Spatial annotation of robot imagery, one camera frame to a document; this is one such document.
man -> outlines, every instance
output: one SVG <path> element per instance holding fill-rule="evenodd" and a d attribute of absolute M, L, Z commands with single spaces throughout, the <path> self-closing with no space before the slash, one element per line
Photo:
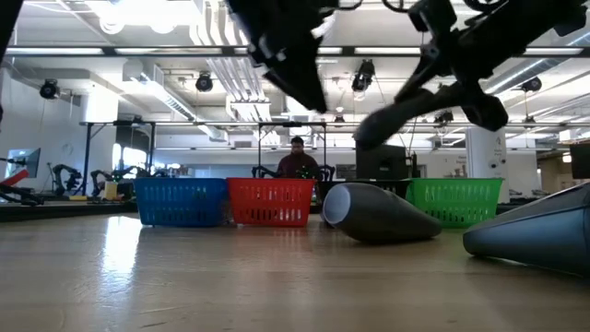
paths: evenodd
<path fill-rule="evenodd" d="M 295 136 L 291 139 L 291 153 L 284 157 L 278 164 L 277 173 L 283 178 L 298 178 L 298 172 L 306 168 L 311 175 L 317 173 L 317 162 L 315 159 L 303 151 L 303 139 Z"/>

dark gray tube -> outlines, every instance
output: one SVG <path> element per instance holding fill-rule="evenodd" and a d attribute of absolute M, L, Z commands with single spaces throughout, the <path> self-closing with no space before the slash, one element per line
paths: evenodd
<path fill-rule="evenodd" d="M 441 223 L 395 194 L 370 184 L 339 184 L 324 201 L 324 218 L 364 243 L 430 239 Z"/>
<path fill-rule="evenodd" d="M 590 276 L 590 184 L 545 197 L 471 227 L 472 255 Z"/>

window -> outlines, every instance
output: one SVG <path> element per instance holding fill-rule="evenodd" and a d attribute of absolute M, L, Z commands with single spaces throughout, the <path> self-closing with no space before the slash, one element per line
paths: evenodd
<path fill-rule="evenodd" d="M 121 159 L 121 145 L 115 143 L 112 146 L 112 168 L 114 170 L 119 168 L 119 160 Z"/>
<path fill-rule="evenodd" d="M 146 158 L 148 154 L 145 151 L 136 148 L 123 149 L 123 163 L 125 167 L 137 166 L 146 167 Z"/>

laundry basket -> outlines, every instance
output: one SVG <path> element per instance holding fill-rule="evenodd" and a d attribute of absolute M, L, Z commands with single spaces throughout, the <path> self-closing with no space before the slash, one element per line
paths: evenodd
<path fill-rule="evenodd" d="M 502 179 L 412 179 L 406 200 L 442 222 L 465 228 L 494 218 Z"/>
<path fill-rule="evenodd" d="M 231 212 L 243 225 L 304 227 L 315 180 L 229 178 Z"/>
<path fill-rule="evenodd" d="M 134 187 L 145 225 L 212 227 L 229 218 L 225 179 L 141 178 Z"/>

pillar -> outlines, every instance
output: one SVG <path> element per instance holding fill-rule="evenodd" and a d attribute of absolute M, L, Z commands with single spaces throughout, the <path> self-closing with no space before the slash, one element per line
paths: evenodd
<path fill-rule="evenodd" d="M 466 131 L 467 176 L 470 178 L 502 178 L 499 203 L 510 201 L 506 135 L 504 129 L 491 132 L 480 127 Z"/>

